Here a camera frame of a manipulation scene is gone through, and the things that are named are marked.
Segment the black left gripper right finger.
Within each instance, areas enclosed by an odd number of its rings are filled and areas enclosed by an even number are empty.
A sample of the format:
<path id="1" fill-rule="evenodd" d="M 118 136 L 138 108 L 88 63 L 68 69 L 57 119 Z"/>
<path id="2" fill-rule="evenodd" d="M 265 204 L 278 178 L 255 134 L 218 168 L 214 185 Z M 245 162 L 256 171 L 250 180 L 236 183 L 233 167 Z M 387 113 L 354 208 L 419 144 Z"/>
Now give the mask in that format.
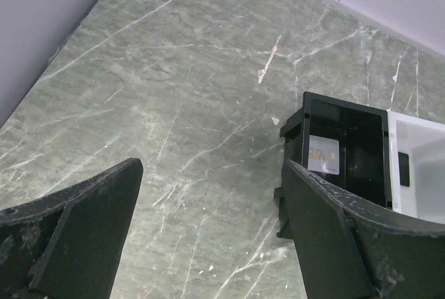
<path id="1" fill-rule="evenodd" d="M 282 188 L 308 298 L 443 298 L 444 226 L 286 161 Z"/>

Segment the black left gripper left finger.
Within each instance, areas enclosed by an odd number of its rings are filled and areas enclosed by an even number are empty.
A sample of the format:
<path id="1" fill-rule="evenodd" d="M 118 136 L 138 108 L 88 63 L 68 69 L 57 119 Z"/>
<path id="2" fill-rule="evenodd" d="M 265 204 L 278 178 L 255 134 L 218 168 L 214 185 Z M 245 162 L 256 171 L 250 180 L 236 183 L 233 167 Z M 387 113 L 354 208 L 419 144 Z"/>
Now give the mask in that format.
<path id="1" fill-rule="evenodd" d="M 109 298 L 142 177 L 130 158 L 1 210 L 1 297 Z"/>

